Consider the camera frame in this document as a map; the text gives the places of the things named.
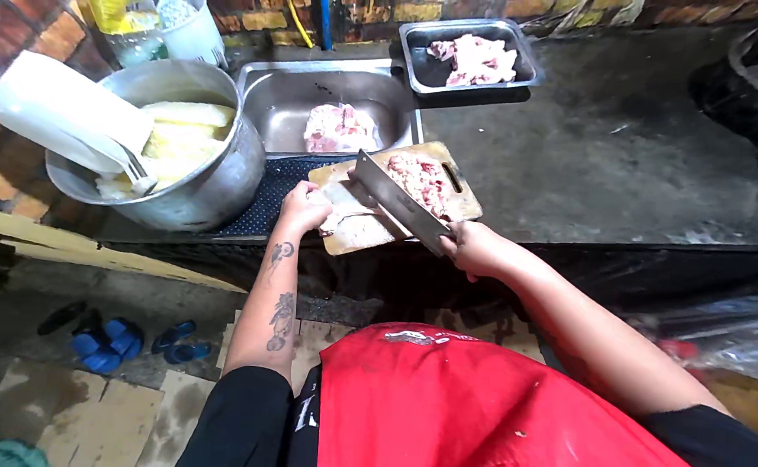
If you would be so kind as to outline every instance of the blue flip-flop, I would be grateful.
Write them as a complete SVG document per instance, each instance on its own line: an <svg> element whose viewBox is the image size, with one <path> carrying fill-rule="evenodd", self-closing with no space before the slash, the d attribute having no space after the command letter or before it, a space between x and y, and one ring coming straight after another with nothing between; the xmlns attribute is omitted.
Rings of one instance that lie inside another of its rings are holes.
<svg viewBox="0 0 758 467"><path fill-rule="evenodd" d="M123 360L139 355L145 342L142 330L121 317L105 323L105 334L111 338L111 348L122 355Z"/></svg>
<svg viewBox="0 0 758 467"><path fill-rule="evenodd" d="M122 355L111 348L100 336L81 333L71 340L73 350L91 371L108 373L122 365Z"/></svg>
<svg viewBox="0 0 758 467"><path fill-rule="evenodd" d="M172 345L166 348L164 356L171 365L186 363L187 361L203 358L212 352L212 345L201 342L195 345Z"/></svg>
<svg viewBox="0 0 758 467"><path fill-rule="evenodd" d="M151 344L151 353L165 352L175 342L191 336L195 330L197 330L197 324L191 320L166 329L163 334L154 339L154 343Z"/></svg>

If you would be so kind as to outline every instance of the cleaver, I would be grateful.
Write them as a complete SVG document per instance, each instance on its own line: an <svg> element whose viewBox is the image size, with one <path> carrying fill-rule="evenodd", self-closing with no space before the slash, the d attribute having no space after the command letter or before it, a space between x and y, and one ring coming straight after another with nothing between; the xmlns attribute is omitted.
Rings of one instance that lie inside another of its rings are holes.
<svg viewBox="0 0 758 467"><path fill-rule="evenodd" d="M454 239L451 229L446 227L428 209L422 207L401 186L393 181L385 170L363 150L359 151L353 178L358 180L367 193L400 224L411 231L427 249L441 258L440 236Z"/></svg>

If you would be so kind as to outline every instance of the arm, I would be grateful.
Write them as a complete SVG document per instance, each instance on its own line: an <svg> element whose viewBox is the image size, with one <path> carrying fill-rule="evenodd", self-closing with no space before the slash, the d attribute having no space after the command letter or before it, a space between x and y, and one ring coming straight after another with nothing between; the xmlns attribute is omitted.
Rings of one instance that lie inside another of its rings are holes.
<svg viewBox="0 0 758 467"><path fill-rule="evenodd" d="M517 293L543 333L569 357L563 359L567 370L597 394L634 416L697 404L729 415L670 356L546 262L485 225L465 222L450 227L457 241L442 237L443 247L457 268L466 271L469 280L497 278ZM574 361L581 365L572 365Z"/></svg>
<svg viewBox="0 0 758 467"><path fill-rule="evenodd" d="M315 189L315 184L302 181L284 198L258 277L234 326L222 376L240 366L262 366L277 371L292 384L299 243L332 211L329 202L308 199L308 192Z"/></svg>

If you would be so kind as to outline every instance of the hand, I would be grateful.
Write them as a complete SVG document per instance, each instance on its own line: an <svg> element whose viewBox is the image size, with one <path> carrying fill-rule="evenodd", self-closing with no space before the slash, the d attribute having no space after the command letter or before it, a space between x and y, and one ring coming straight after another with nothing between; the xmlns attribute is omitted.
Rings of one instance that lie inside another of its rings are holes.
<svg viewBox="0 0 758 467"><path fill-rule="evenodd" d="M284 197L278 223L301 234L319 227L332 213L332 203L317 190L316 184L300 181Z"/></svg>
<svg viewBox="0 0 758 467"><path fill-rule="evenodd" d="M531 253L499 236L494 230L477 222L452 222L448 227L456 241L440 237L446 251L457 269L466 271L469 281L477 277L501 278L509 265L519 261L521 253Z"/></svg>

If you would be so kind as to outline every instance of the sink basin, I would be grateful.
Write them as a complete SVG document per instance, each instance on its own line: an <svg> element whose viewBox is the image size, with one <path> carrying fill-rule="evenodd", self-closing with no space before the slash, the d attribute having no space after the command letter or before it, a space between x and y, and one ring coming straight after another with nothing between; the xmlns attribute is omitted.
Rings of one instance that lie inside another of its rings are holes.
<svg viewBox="0 0 758 467"><path fill-rule="evenodd" d="M414 94L403 67L390 58L249 63L241 68L238 89L241 108L270 157L307 154L310 110L337 102L373 118L383 150L422 143Z"/></svg>

